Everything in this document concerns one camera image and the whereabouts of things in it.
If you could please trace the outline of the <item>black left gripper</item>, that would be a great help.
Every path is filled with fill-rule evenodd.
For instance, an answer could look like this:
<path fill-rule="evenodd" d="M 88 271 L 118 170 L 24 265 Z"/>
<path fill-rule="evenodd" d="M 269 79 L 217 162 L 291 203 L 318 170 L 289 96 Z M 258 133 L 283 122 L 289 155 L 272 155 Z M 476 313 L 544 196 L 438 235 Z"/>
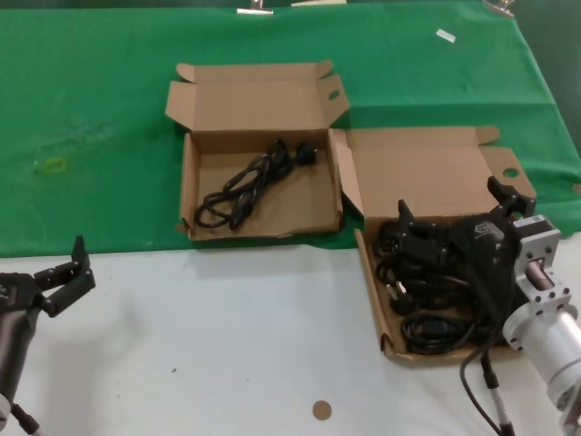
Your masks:
<path fill-rule="evenodd" d="M 40 309 L 56 317 L 94 287 L 84 238 L 75 238 L 71 261 L 30 274 L 1 273 L 1 313 Z"/>

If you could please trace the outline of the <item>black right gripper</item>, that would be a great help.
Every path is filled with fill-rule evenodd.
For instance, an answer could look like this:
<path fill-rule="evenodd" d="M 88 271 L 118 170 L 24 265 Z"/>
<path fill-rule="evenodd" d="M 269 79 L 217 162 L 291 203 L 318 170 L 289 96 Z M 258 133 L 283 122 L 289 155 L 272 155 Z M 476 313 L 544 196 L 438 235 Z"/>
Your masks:
<path fill-rule="evenodd" d="M 516 244 L 510 223 L 533 215 L 537 201 L 495 176 L 487 189 L 497 205 L 489 213 L 471 215 L 451 224 L 417 221 L 403 199 L 398 201 L 399 252 L 425 264 L 447 264 L 448 243 L 464 264 L 479 299 L 496 326 L 513 312 L 516 299 Z"/>

